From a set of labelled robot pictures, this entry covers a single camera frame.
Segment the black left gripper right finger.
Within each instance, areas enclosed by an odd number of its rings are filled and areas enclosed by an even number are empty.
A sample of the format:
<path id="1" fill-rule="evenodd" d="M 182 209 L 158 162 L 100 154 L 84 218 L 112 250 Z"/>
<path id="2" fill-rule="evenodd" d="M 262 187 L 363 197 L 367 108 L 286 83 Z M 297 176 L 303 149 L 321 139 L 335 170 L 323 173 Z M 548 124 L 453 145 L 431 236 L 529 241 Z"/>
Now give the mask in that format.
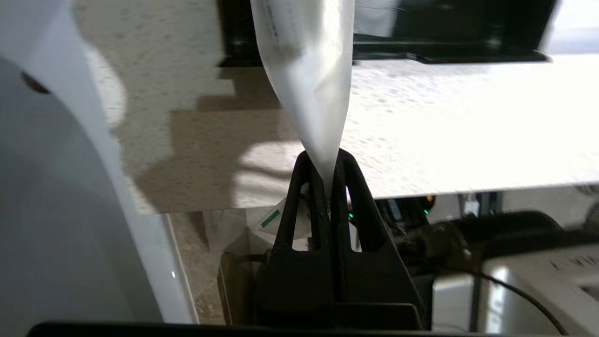
<path id="1" fill-rule="evenodd" d="M 355 328 L 421 328 L 421 297 L 357 160 L 340 150 L 331 195 L 335 299 Z"/>

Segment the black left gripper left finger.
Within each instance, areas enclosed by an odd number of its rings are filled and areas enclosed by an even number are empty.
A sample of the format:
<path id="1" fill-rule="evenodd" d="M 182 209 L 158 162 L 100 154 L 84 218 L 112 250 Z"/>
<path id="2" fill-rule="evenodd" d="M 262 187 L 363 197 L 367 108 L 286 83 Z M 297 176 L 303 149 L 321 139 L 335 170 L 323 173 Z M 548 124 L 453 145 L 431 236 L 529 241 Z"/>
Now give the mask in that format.
<path id="1" fill-rule="evenodd" d="M 312 251 L 292 247 L 302 185 L 308 185 Z M 330 219 L 323 181 L 306 152 L 295 162 L 286 204 L 256 285 L 256 322 L 262 326 L 328 326 L 334 302 Z"/>

